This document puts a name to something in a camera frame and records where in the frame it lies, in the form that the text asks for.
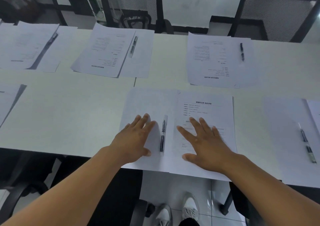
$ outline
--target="floor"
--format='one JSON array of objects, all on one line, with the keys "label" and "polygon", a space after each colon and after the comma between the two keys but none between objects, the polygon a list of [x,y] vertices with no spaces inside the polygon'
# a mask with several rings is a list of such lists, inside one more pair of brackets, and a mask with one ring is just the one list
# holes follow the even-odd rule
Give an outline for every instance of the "floor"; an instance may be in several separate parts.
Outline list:
[{"label": "floor", "polygon": [[[92,29],[95,18],[90,16],[76,15],[73,12],[62,11],[69,26],[80,29]],[[48,10],[39,22],[49,23],[57,21],[54,12]],[[210,23],[208,35],[227,36],[231,24]],[[187,33],[175,32],[175,34],[187,35]],[[46,179],[45,183],[50,187],[52,180],[58,171],[60,162],[56,161],[53,173]],[[144,171],[140,198],[159,206],[162,203],[169,204],[172,208],[173,224],[178,225],[182,218],[182,200],[186,192],[192,193],[198,200],[200,209],[199,223],[201,226],[244,226],[245,219],[240,215],[232,203],[229,213],[224,216],[218,210],[218,204],[224,203],[230,191],[229,183],[226,181],[210,180],[198,177],[182,176],[162,172]],[[0,190],[0,208],[9,193]],[[30,202],[35,200],[39,194],[29,194],[19,200],[14,213],[18,212]],[[143,226],[152,225],[152,215],[145,218]]]}]

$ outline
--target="white sneaker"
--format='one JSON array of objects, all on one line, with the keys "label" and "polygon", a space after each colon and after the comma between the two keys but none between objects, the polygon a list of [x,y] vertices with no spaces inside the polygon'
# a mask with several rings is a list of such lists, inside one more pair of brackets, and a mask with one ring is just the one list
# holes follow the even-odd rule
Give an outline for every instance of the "white sneaker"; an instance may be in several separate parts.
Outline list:
[{"label": "white sneaker", "polygon": [[161,204],[157,210],[153,226],[172,226],[171,208],[167,204]]},{"label": "white sneaker", "polygon": [[183,200],[182,220],[193,218],[199,220],[199,204],[194,195],[187,192]]}]

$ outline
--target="bag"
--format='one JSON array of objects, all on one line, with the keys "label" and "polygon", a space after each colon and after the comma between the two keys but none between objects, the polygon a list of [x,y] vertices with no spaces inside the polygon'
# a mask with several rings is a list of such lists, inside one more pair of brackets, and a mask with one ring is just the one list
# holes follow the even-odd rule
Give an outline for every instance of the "bag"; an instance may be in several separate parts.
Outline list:
[{"label": "bag", "polygon": [[75,14],[94,16],[88,0],[69,0]]}]

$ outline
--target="person's right hand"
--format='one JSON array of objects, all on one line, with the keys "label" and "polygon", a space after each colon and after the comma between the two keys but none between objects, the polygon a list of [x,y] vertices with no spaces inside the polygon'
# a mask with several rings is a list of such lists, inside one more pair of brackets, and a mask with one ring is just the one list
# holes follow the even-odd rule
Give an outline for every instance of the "person's right hand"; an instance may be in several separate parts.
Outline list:
[{"label": "person's right hand", "polygon": [[203,118],[199,119],[199,123],[190,117],[190,122],[197,136],[192,135],[181,126],[177,126],[177,129],[191,143],[196,155],[184,154],[182,158],[205,170],[224,173],[225,167],[234,159],[236,153],[232,152],[223,142],[217,128],[211,129]]}]

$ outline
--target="tabletop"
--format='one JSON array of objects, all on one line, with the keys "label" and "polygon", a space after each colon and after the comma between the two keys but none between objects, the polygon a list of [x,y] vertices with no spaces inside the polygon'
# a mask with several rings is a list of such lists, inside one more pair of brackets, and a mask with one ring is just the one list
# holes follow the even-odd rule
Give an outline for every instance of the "tabletop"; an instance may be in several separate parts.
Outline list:
[{"label": "tabletop", "polygon": [[281,179],[274,147],[262,109],[263,96],[320,99],[320,46],[254,41],[260,83],[248,88],[190,85],[187,81],[187,36],[156,35],[148,78],[135,86],[228,94],[234,97],[234,126],[238,153]]},{"label": "tabletop", "polygon": [[73,72],[70,66],[91,30],[77,30],[56,73],[0,70],[1,83],[26,90],[0,129],[1,147],[93,156],[117,134],[126,94],[133,86],[181,89],[234,97],[238,153],[281,178],[263,96],[320,99],[320,46],[254,41],[260,83],[241,89],[190,85],[187,36],[155,34],[148,78],[108,78]]}]

